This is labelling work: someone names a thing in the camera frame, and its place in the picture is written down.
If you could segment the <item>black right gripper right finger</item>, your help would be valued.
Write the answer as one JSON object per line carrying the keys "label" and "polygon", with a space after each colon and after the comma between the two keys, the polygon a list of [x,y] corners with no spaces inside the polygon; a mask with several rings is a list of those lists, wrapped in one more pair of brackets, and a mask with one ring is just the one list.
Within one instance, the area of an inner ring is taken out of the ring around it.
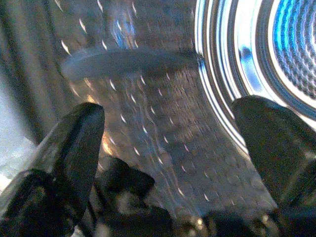
{"label": "black right gripper right finger", "polygon": [[260,96],[232,104],[251,161],[280,207],[316,204],[316,132],[290,109]]}

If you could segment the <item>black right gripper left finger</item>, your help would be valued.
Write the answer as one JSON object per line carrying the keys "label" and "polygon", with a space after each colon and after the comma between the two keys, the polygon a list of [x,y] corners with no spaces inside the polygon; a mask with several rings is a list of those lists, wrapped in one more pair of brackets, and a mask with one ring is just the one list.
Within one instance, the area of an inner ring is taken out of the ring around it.
{"label": "black right gripper left finger", "polygon": [[81,222],[97,170],[104,108],[82,103],[36,148],[0,196],[3,237],[69,237]]}

